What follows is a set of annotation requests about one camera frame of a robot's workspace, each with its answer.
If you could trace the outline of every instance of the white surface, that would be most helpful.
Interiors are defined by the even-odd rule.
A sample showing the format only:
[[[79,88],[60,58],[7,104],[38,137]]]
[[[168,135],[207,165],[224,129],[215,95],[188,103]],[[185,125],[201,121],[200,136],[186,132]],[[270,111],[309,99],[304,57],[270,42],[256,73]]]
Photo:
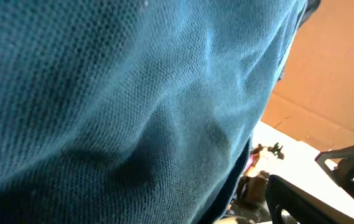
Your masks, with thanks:
[[[260,160],[256,166],[258,171],[266,170],[271,174],[279,175],[324,203],[354,218],[354,199],[337,186],[314,161],[319,151],[259,122],[254,129],[253,146],[259,143],[263,146],[273,146],[276,142],[284,146],[282,150],[284,160]],[[328,161],[327,165],[333,167],[336,164]]]

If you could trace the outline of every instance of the cardboard surface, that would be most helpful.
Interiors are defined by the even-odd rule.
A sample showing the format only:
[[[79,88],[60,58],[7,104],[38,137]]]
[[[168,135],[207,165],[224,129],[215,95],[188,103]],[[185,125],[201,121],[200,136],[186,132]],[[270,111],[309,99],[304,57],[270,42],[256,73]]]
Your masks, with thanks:
[[[354,1],[323,0],[299,29],[262,121],[320,151],[354,144]]]

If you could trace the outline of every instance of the cardboard box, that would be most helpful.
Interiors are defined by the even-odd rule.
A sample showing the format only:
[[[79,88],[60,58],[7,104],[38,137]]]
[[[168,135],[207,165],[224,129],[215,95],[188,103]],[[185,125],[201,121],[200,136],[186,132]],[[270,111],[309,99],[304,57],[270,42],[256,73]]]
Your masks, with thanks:
[[[320,151],[354,144],[354,1],[323,0],[299,29],[262,121]]]

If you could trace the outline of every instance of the teal fabric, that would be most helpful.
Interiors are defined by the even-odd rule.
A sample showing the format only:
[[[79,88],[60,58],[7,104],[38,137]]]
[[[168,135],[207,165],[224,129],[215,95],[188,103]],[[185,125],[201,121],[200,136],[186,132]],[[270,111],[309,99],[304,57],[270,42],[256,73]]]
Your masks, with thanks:
[[[210,223],[305,0],[0,1],[0,223]]]

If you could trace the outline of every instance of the blue mesh fabric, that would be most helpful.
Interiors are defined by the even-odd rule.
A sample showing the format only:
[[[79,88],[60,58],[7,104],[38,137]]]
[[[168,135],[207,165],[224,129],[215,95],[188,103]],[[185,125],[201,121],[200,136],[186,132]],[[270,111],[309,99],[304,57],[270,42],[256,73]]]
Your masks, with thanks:
[[[304,0],[0,1],[0,223],[210,223]]]

